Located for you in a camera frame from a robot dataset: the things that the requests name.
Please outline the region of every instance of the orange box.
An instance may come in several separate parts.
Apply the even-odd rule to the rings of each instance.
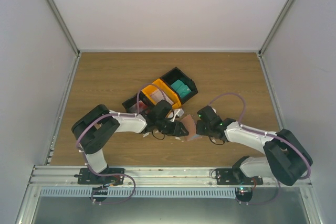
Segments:
[[[161,79],[157,79],[153,82],[153,84],[157,85],[173,102],[173,110],[179,109],[182,104],[179,99],[179,96],[170,89]],[[147,87],[143,88],[141,91],[142,93],[155,105],[156,102],[151,98],[151,94],[157,90],[155,86],[148,85]]]

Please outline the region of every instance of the wooden tabletop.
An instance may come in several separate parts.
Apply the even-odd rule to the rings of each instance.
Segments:
[[[83,165],[75,149],[72,125],[98,104],[124,112],[122,102],[139,87],[179,67],[196,83],[198,94],[183,105],[185,115],[196,112],[223,92],[241,94],[247,104],[243,123],[278,130],[259,60],[254,53],[114,52],[83,53],[56,141],[51,165]],[[225,96],[213,103],[224,118],[238,119],[242,102]],[[212,144],[207,137],[182,142],[160,141],[151,135],[116,133],[103,148],[110,166],[231,166],[244,155],[262,156],[249,147]]]

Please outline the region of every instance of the black mounting bracket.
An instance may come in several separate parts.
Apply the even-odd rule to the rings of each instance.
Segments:
[[[215,171],[216,171],[217,185],[221,186],[225,185],[252,186],[254,185],[255,182],[258,186],[264,183],[262,178],[259,177],[253,177],[255,179],[255,182],[252,178],[248,178],[245,175],[240,176],[239,179],[237,179],[237,176],[234,175],[234,169],[232,168],[218,168]]]
[[[112,173],[125,173],[124,168],[106,168],[101,174],[112,174]],[[120,176],[109,176],[109,177],[102,177],[97,176],[90,172],[88,168],[81,168],[79,170],[79,174],[74,176],[78,178],[78,185],[106,185],[106,184],[113,184],[114,186],[122,185],[124,178]]]

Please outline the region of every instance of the white panel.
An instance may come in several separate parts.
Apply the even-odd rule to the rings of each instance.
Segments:
[[[265,53],[285,124],[313,158],[311,179],[335,223],[336,0],[297,0]]]
[[[45,0],[0,5],[0,216],[14,223],[50,145],[74,54]]]
[[[258,50],[286,0],[55,0],[81,50]]]

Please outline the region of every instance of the brown object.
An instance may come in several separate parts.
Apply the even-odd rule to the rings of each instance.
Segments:
[[[198,94],[183,106],[196,112],[223,92],[240,93],[246,100],[243,123],[263,130],[278,130],[263,71],[253,53],[135,52],[83,53],[59,130],[52,165],[84,165],[75,149],[73,124],[98,104],[123,112],[121,103],[141,85],[152,82],[173,67],[192,78]],[[226,96],[213,103],[217,113],[238,119],[242,102]],[[162,141],[151,135],[116,133],[105,145],[110,166],[231,166],[244,155],[262,156],[247,146],[204,141],[182,142],[174,137]]]
[[[201,138],[201,136],[196,136],[197,135],[196,134],[196,124],[191,115],[187,115],[183,117],[181,119],[181,122],[183,123],[187,131],[189,132],[188,136],[183,137],[184,140],[191,141],[191,140]]]

